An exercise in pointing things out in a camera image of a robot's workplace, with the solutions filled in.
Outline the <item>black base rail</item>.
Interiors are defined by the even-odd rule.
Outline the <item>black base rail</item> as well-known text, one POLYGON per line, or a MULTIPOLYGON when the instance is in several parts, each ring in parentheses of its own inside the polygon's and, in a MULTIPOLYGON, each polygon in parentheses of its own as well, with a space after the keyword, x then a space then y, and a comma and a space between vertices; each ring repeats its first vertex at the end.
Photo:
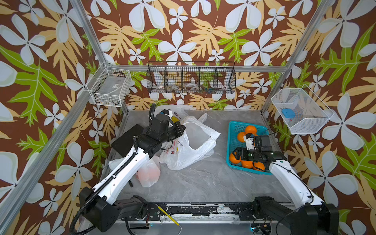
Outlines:
POLYGON ((147 206, 146 218, 158 221, 165 211, 168 215, 176 217, 182 215, 186 218, 217 219, 220 216, 233 217, 235 221, 253 221, 256 216, 253 212, 252 202, 228 202, 228 203, 163 203, 151 202, 147 206))

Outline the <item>black plastic tool case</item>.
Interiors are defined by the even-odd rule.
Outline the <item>black plastic tool case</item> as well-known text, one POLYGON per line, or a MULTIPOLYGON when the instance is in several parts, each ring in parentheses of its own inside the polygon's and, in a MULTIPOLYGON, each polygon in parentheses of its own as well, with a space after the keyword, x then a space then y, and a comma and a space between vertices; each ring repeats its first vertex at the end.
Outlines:
POLYGON ((143 132, 143 127, 139 124, 134 125, 128 131, 123 133, 118 139, 116 139, 111 147, 121 156, 125 157, 133 146, 133 137, 139 136, 143 132))

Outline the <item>orange top of pile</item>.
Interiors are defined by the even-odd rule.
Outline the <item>orange top of pile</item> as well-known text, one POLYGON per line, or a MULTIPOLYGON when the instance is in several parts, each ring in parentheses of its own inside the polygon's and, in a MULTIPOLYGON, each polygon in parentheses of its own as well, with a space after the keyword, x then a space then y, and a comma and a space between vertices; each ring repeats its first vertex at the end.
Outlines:
POLYGON ((253 125, 249 125, 245 128, 245 134, 257 135, 257 128, 253 125))

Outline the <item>aluminium frame post right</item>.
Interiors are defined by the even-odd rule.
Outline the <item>aluminium frame post right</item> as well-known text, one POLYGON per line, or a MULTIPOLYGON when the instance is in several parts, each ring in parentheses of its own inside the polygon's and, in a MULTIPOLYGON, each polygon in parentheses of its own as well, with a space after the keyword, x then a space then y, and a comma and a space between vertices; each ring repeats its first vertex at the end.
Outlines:
POLYGON ((301 39, 298 41, 298 44, 290 57, 290 60, 287 62, 284 67, 275 67, 270 72, 280 72, 280 77, 277 79, 276 84, 273 86, 273 89, 269 93, 268 97, 265 100, 264 105, 262 106, 261 112, 264 113, 268 110, 272 97, 277 93, 278 89, 281 87, 281 84, 288 78, 288 73, 292 72, 292 67, 297 63, 299 55, 303 52, 306 45, 308 44, 311 36, 314 34, 321 20, 325 16, 329 7, 335 1, 321 1, 318 8, 316 9, 313 17, 308 23, 307 27, 304 30, 304 33, 301 39))

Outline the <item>orange front middle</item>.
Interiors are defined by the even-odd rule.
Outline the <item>orange front middle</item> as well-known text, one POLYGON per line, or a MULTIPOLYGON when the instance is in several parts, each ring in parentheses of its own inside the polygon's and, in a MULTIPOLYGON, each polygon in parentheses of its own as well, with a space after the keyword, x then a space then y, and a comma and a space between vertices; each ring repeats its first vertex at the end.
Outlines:
POLYGON ((241 161, 241 165, 243 168, 252 169, 253 162, 252 161, 241 161))

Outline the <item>white printed plastic bag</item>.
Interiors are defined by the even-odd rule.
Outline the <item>white printed plastic bag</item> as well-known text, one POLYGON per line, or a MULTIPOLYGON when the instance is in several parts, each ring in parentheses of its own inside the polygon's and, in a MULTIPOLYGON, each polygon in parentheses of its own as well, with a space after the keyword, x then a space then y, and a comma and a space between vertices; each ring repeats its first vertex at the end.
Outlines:
POLYGON ((134 175, 144 188, 157 183, 161 171, 159 163, 154 160, 155 157, 150 159, 148 154, 139 153, 133 159, 131 158, 131 155, 128 155, 109 163, 111 170, 109 176, 113 177, 110 183, 112 187, 121 190, 134 175))

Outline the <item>orange front right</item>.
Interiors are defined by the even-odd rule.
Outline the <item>orange front right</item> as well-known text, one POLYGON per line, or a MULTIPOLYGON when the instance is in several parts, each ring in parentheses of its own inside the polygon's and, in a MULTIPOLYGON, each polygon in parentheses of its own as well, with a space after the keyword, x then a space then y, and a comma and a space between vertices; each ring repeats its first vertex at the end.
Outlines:
POLYGON ((253 162, 253 169, 257 171, 265 171, 266 167, 261 162, 253 162))

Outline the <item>blue object in basket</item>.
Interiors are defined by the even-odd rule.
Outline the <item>blue object in basket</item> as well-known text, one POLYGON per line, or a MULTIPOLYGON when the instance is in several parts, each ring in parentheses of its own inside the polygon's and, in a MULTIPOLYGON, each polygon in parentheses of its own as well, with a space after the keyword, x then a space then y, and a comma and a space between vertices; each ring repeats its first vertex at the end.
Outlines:
POLYGON ((295 112, 292 109, 282 109, 282 114, 286 119, 294 119, 296 117, 295 112))

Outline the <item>orange small back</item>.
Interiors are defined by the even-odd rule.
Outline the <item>orange small back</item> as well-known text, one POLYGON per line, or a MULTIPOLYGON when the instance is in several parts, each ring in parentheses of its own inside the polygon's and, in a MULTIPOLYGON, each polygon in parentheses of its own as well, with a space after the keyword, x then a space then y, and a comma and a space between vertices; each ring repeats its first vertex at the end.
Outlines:
POLYGON ((246 138, 246 133, 245 132, 238 133, 237 139, 238 139, 239 142, 244 143, 246 141, 246 139, 247 139, 246 138))

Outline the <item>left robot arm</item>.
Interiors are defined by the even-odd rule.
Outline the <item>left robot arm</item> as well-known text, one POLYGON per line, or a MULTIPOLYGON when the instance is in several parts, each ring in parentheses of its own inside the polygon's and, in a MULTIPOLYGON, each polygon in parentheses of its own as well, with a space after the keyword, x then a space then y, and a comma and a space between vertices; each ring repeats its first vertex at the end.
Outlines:
POLYGON ((144 219, 148 202, 138 195, 118 200, 122 189, 133 175, 146 164, 164 143, 183 136, 186 127, 173 117, 171 110, 149 111, 149 125, 139 136, 131 138, 132 147, 120 164, 92 189, 85 187, 79 194, 80 209, 70 224, 71 235, 85 235, 99 229, 108 231, 117 220, 144 219))

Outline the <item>orange front left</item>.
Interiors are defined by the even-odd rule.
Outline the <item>orange front left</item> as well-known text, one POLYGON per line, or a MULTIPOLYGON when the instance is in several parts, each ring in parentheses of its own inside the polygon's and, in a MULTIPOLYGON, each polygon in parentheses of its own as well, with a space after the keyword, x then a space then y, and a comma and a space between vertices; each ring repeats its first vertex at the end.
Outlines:
POLYGON ((230 154, 229 161, 234 165, 241 163, 241 159, 237 159, 233 153, 230 154))

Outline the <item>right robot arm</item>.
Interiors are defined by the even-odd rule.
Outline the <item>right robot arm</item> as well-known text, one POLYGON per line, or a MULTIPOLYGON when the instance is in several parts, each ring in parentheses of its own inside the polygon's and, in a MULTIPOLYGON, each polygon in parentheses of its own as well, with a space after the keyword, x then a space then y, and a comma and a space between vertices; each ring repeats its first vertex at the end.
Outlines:
POLYGON ((260 172, 269 171, 282 184, 292 199, 295 209, 278 203, 269 196, 256 197, 250 209, 259 219, 271 218, 286 226, 292 235, 337 235, 339 211, 325 203, 295 173, 287 158, 279 151, 263 144, 266 136, 247 134, 245 147, 233 148, 230 157, 238 163, 251 162, 260 172))

